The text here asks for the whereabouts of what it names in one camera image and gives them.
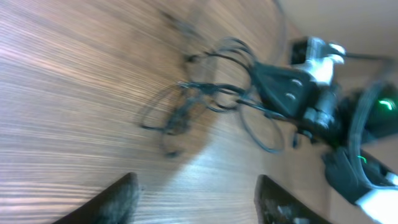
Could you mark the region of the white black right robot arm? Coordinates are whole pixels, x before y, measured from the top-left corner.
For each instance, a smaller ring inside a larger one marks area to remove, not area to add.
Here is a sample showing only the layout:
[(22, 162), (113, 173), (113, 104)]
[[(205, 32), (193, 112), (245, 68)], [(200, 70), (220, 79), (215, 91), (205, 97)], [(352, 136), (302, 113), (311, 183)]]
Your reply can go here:
[(250, 76), (266, 114), (333, 148), (323, 158), (326, 179), (347, 202), (361, 206), (377, 191), (397, 190), (391, 171), (361, 149), (397, 133), (394, 85), (379, 80), (342, 97), (338, 83), (318, 84), (302, 69), (256, 62)]

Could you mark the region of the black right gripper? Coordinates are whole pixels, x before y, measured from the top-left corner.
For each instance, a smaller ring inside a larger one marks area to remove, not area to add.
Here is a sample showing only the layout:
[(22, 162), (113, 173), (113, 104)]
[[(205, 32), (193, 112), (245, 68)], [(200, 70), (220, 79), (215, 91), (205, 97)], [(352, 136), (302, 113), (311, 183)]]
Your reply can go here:
[(256, 62), (251, 72), (266, 109), (298, 124), (333, 124), (337, 118), (338, 85), (319, 85), (300, 69)]

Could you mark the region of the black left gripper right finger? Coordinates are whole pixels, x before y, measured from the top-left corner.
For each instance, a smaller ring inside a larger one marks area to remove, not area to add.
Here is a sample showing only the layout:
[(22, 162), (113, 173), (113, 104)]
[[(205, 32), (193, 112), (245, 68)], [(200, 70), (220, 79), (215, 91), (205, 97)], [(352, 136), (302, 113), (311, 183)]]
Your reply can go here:
[(268, 175), (259, 175), (254, 204), (260, 224), (331, 224)]

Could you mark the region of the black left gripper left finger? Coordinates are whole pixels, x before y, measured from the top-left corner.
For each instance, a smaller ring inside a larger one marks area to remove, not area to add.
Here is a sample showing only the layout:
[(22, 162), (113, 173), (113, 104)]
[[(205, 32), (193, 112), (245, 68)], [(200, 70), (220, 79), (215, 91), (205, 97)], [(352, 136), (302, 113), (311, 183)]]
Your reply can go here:
[(129, 224), (138, 201), (137, 175), (130, 172), (54, 224)]

